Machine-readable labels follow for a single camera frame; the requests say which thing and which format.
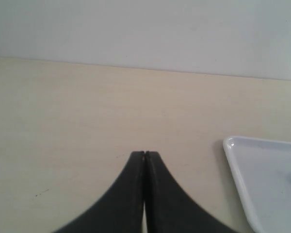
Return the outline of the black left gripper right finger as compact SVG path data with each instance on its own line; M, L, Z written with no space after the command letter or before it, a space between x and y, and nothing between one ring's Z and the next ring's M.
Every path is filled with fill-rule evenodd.
M160 154L145 153L144 200L149 233L233 233L177 183Z

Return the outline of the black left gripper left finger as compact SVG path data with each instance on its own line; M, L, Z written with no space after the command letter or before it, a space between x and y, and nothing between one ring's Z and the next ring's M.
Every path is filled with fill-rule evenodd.
M145 153L134 151L123 170L88 210L58 233L141 233L144 211Z

